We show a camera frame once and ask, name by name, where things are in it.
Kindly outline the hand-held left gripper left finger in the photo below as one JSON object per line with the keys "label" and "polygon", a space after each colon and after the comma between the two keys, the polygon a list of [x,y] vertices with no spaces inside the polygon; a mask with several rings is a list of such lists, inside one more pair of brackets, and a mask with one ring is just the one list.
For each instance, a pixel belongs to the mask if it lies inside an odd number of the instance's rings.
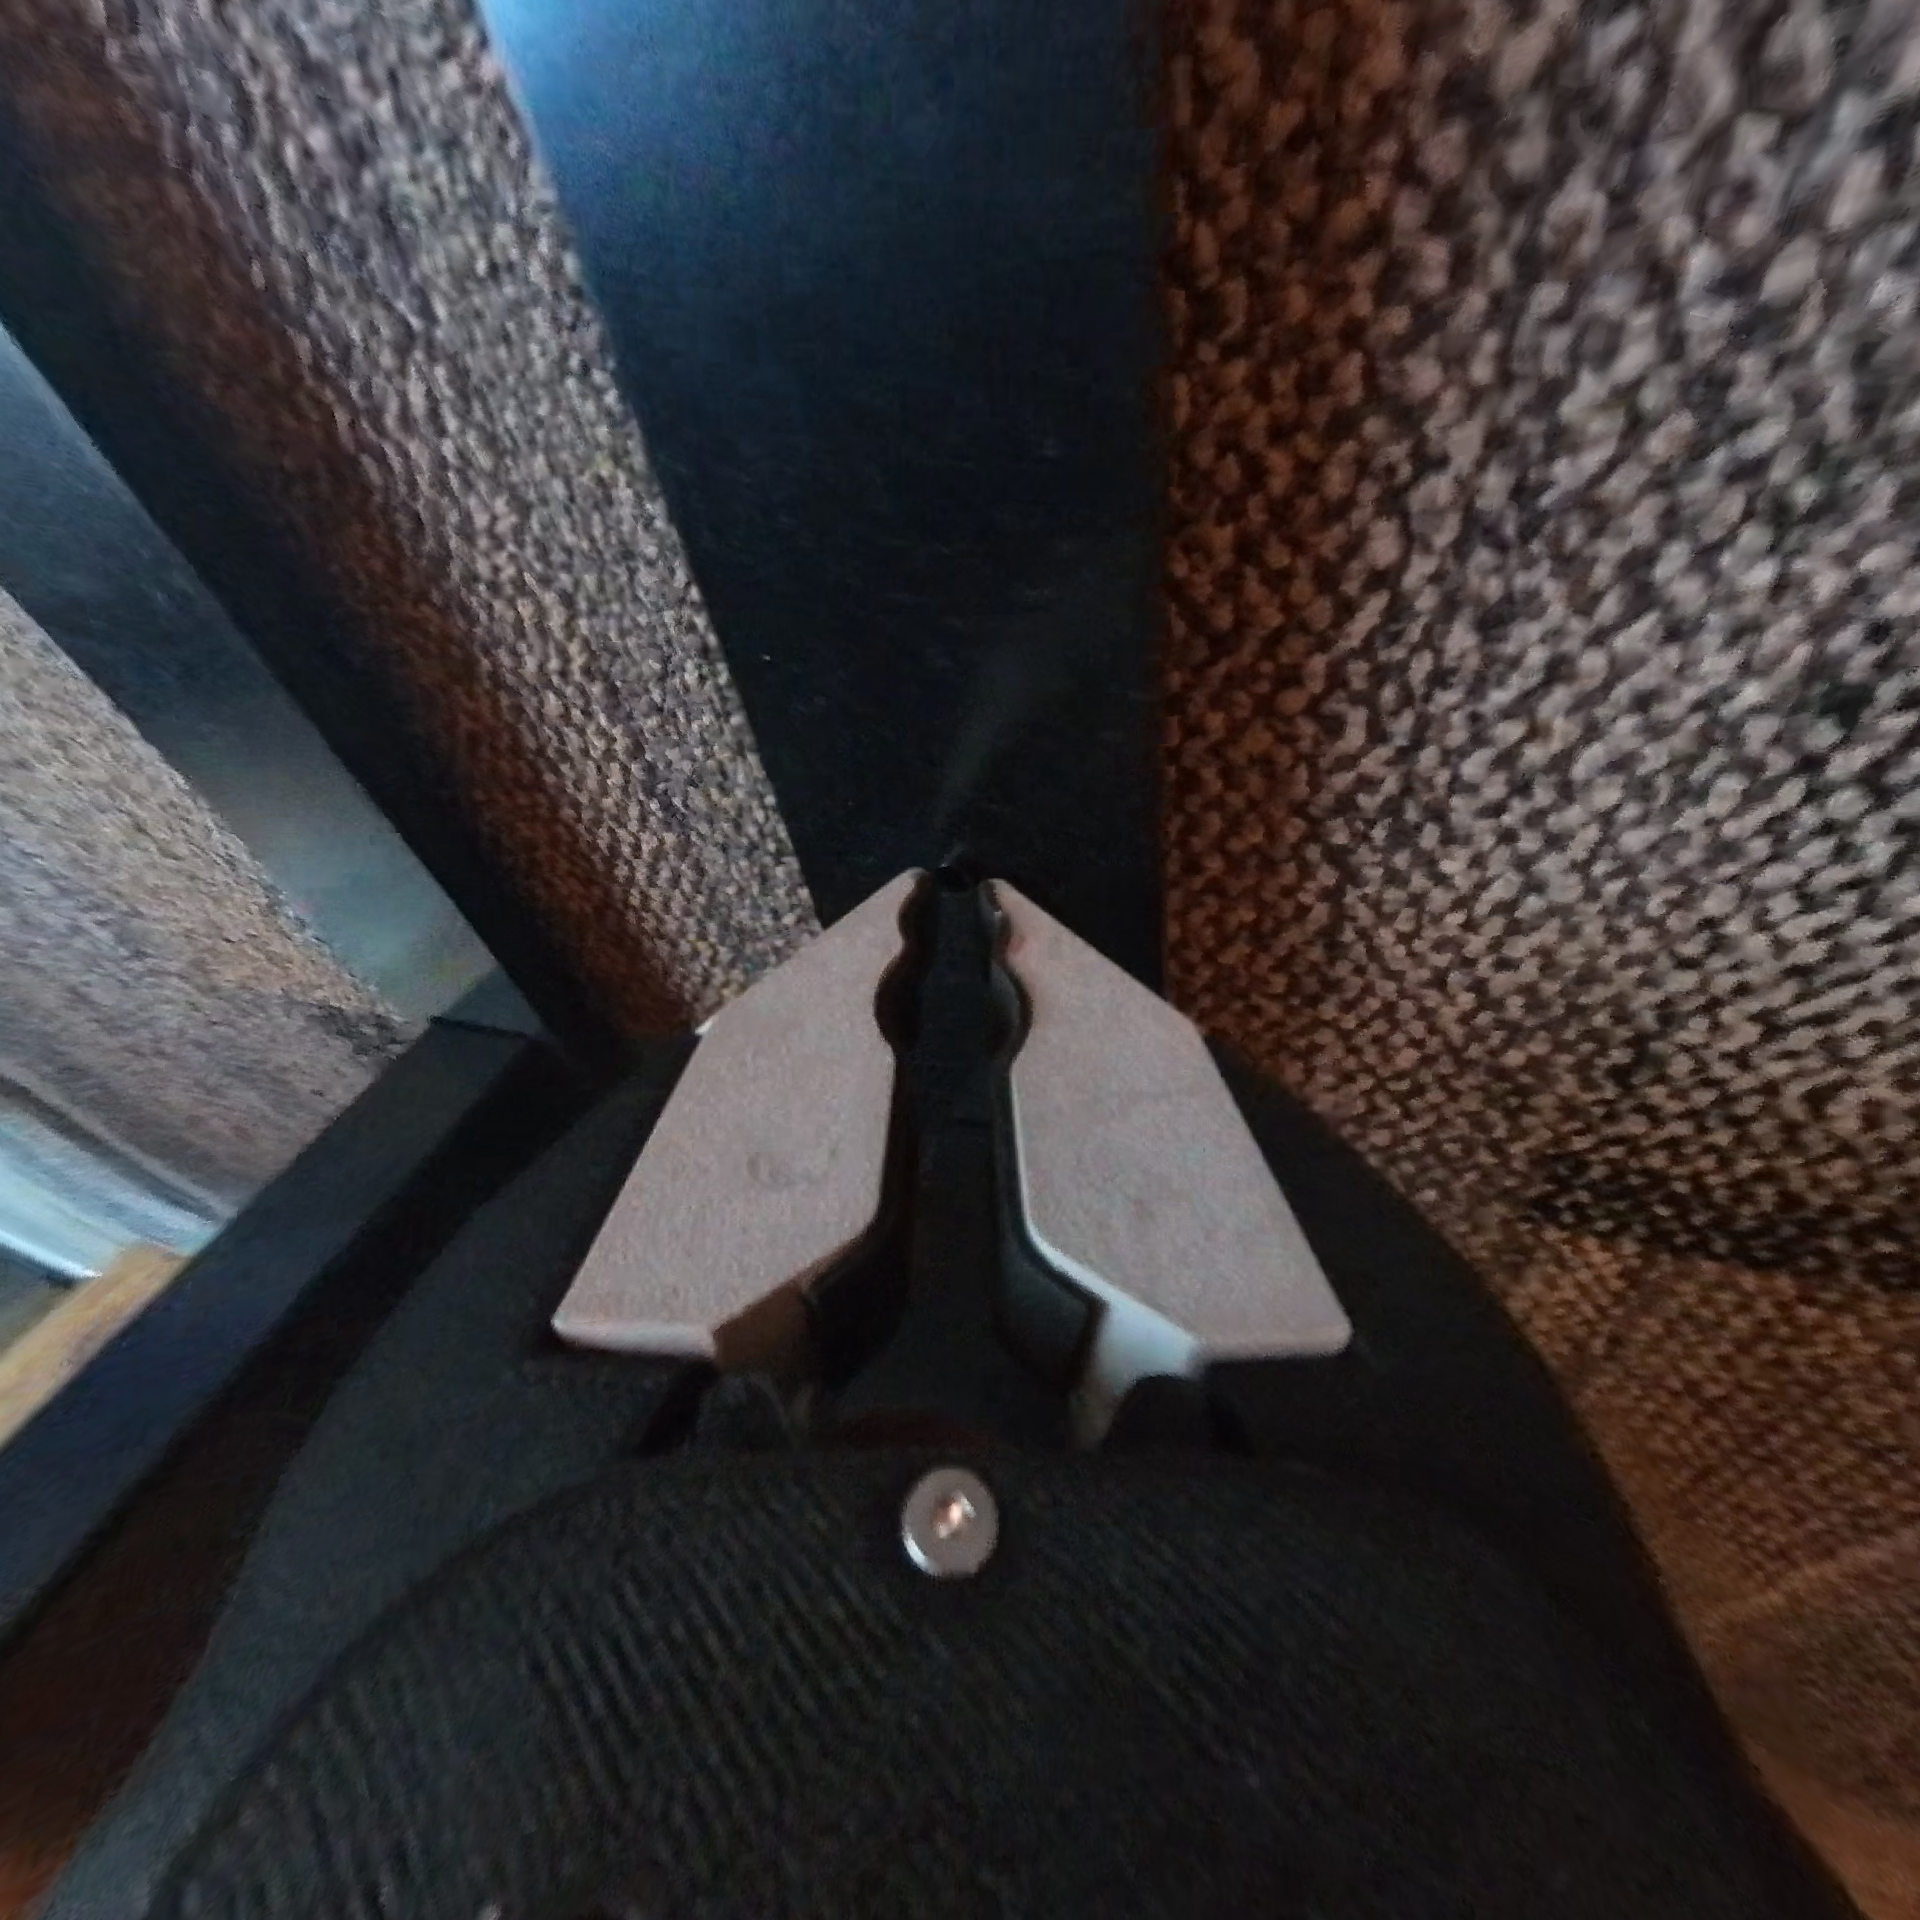
{"label": "hand-held left gripper left finger", "polygon": [[581,1352],[810,1369],[810,1297],[872,1234],[898,1056],[879,999],[927,874],[902,871],[720,1008],[550,1314]]}

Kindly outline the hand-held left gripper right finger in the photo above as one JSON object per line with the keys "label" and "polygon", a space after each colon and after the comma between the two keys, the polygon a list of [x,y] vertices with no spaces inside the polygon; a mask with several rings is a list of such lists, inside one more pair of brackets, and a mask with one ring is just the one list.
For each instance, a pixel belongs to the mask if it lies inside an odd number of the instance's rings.
{"label": "hand-held left gripper right finger", "polygon": [[1092,1309],[1078,1438],[1147,1378],[1341,1354],[1354,1321],[1197,1026],[1007,880],[989,896],[1021,1012],[1016,1222]]}

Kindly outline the black metal frame bar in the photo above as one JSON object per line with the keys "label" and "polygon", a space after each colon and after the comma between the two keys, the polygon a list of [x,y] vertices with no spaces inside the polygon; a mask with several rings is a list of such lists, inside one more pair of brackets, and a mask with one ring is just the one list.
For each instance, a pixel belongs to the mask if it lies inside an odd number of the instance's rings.
{"label": "black metal frame bar", "polygon": [[5,586],[420,1039],[240,1207],[5,1447],[5,1641],[322,1304],[380,1309],[588,1084],[22,344],[5,334]]}

